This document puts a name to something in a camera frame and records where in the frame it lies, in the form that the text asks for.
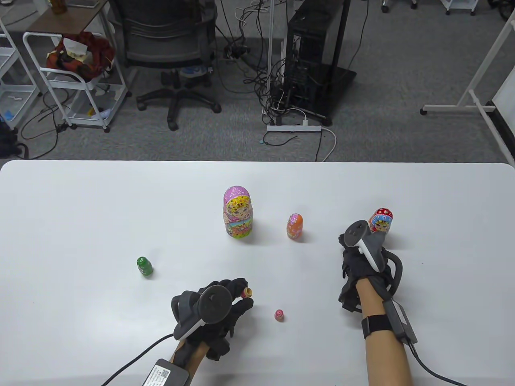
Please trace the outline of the person's right hand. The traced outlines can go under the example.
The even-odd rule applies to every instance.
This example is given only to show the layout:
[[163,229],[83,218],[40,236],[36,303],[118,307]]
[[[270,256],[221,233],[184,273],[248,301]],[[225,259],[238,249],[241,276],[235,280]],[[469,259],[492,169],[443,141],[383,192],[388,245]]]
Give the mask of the person's right hand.
[[385,248],[379,252],[380,262],[386,263],[384,270],[375,271],[364,255],[360,254],[357,247],[345,246],[342,252],[342,277],[346,283],[342,287],[338,301],[342,308],[350,312],[362,312],[364,301],[358,294],[357,285],[359,281],[366,281],[372,285],[376,294],[383,301],[392,298],[397,290],[391,268],[388,265],[388,256],[391,255]]

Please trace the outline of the person's left hand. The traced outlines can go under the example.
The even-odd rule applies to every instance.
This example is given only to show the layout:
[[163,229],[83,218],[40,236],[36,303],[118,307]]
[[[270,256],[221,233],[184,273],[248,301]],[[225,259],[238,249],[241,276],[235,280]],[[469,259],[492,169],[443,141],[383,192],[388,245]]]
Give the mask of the person's left hand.
[[230,351],[227,336],[234,336],[238,319],[254,304],[252,298],[242,297],[246,288],[245,278],[224,279],[172,298],[177,321],[173,336],[184,345],[173,359],[175,364],[185,366],[202,343],[208,346],[210,360],[218,361]]

